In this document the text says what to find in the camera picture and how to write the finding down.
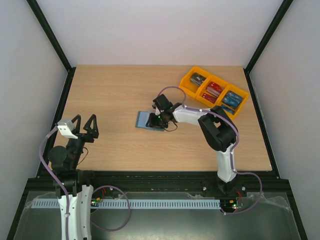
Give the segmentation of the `blue leather card holder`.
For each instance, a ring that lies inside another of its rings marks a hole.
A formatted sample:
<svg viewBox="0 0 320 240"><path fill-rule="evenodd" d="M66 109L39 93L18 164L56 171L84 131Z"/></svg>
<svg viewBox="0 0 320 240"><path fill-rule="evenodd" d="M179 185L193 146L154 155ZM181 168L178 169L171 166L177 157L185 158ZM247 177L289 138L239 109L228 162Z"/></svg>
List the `blue leather card holder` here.
<svg viewBox="0 0 320 240"><path fill-rule="evenodd" d="M135 122L135 127L139 129L150 130L146 127L146 123L149 120L150 112L148 111L139 111L137 113L137 118Z"/></svg>

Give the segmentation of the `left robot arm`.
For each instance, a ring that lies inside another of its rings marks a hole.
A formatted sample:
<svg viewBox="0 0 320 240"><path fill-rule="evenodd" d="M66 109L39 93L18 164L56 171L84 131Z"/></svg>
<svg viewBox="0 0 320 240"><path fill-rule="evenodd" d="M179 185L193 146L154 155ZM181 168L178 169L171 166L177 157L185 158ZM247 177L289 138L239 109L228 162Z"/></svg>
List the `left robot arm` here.
<svg viewBox="0 0 320 240"><path fill-rule="evenodd" d="M81 116L61 119L53 129L65 137L66 146L53 147L47 156L54 177L55 194L61 217L63 240L90 240L91 199L93 172L77 168L86 143L99 137L97 117L92 114L81 129Z"/></svg>

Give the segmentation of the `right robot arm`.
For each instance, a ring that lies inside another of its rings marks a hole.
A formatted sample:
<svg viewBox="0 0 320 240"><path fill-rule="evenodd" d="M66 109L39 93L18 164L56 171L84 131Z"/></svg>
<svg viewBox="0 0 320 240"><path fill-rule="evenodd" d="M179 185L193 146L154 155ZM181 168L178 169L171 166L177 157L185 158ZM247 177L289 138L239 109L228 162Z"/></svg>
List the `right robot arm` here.
<svg viewBox="0 0 320 240"><path fill-rule="evenodd" d="M184 103L172 104L164 94L153 100L155 112L148 114L147 128L166 131L169 123L187 123L199 126L206 142L216 152L217 188L229 196L236 189L234 148L238 144L238 129L220 106L195 108Z"/></svg>

